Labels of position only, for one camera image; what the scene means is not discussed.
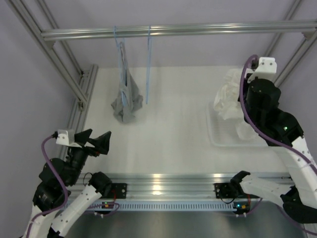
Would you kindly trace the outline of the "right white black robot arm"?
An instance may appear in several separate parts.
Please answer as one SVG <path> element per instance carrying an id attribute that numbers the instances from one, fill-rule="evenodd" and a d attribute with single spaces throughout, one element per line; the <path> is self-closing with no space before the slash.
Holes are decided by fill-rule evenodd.
<path id="1" fill-rule="evenodd" d="M 273 82 L 255 78 L 240 82 L 238 102 L 244 120 L 270 147 L 282 147 L 288 156 L 283 163 L 293 180 L 293 186 L 274 183 L 240 171 L 230 180 L 231 193 L 264 198 L 279 208 L 295 222 L 317 222 L 317 164 L 309 154 L 304 132 L 297 119 L 279 109 L 281 91 Z"/>

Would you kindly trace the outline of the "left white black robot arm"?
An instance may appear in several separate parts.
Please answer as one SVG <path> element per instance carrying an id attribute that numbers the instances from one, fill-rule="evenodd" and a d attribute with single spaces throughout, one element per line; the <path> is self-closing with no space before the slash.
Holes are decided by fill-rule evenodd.
<path id="1" fill-rule="evenodd" d="M 98 157 L 109 152 L 111 131 L 91 138 L 92 129 L 76 133 L 72 129 L 59 129 L 41 144 L 46 160 L 39 174 L 41 180 L 33 200 L 32 213 L 25 238 L 63 238 L 78 218 L 98 199 L 111 195 L 112 181 L 103 172 L 93 173 L 81 193 L 67 204 L 71 191 L 85 166 L 88 157 Z M 48 158 L 45 144 L 55 139 L 67 147 L 66 159 Z"/>

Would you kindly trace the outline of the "white tank top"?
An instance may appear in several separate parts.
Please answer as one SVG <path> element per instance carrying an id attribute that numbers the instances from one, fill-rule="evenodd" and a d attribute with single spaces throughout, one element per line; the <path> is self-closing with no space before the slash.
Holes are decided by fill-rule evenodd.
<path id="1" fill-rule="evenodd" d="M 249 141 L 255 139 L 257 134 L 244 121 L 244 114 L 238 101 L 241 75 L 242 68 L 232 68 L 226 73 L 223 78 L 224 83 L 216 93 L 213 109 L 223 120 L 234 125 L 239 139 Z"/>

